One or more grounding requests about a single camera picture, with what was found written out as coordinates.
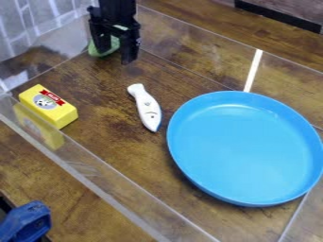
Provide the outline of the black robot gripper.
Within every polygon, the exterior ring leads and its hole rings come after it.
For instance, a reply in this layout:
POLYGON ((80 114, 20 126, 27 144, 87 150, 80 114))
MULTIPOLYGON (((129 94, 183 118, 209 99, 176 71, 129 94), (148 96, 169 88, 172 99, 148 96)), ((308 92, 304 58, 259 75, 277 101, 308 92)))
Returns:
POLYGON ((121 26, 127 32, 120 37, 121 64, 137 59, 140 47, 140 24, 135 20, 136 0, 99 0, 96 7, 87 8, 89 13, 89 30, 96 54, 112 50, 111 27, 121 26))

